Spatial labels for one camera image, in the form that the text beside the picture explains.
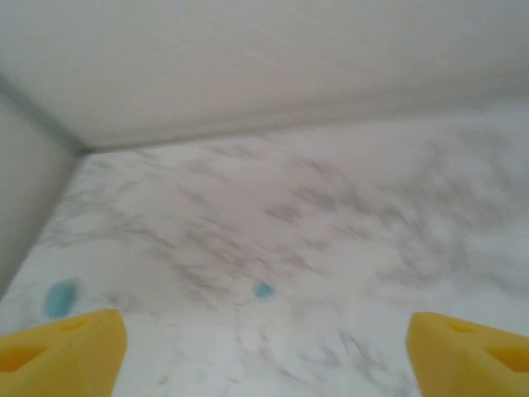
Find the blue plastic piece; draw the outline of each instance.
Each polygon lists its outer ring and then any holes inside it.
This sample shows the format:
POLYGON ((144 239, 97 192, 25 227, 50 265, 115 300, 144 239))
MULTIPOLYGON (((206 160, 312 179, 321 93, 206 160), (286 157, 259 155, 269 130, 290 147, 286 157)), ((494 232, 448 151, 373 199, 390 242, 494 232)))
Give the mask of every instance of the blue plastic piece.
POLYGON ((77 284, 61 281, 53 284, 45 297, 44 311, 49 318, 63 318, 70 314, 77 297, 77 284))
POLYGON ((258 298, 268 298, 274 294, 274 287, 266 283, 260 283, 255 287, 255 296, 258 298))

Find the white wall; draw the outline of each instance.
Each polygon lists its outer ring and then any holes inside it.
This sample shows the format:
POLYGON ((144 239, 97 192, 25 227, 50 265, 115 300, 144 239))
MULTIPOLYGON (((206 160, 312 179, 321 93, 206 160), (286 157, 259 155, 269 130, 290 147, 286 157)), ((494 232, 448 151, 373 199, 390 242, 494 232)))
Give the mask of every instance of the white wall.
POLYGON ((0 102, 0 296, 75 165, 74 155, 0 102))
POLYGON ((105 146, 394 88, 501 85, 528 64, 527 20, 527 0, 3 0, 0 69, 105 146))

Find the marble surface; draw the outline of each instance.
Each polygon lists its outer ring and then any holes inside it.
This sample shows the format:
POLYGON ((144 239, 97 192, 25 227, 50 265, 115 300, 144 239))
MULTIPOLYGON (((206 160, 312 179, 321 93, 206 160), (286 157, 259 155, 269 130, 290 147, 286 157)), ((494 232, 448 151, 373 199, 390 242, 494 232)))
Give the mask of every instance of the marble surface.
POLYGON ((73 315, 124 314, 117 397, 418 397, 412 312, 529 334, 528 115, 92 155, 0 303, 0 333, 45 323, 47 289, 76 278, 73 315))

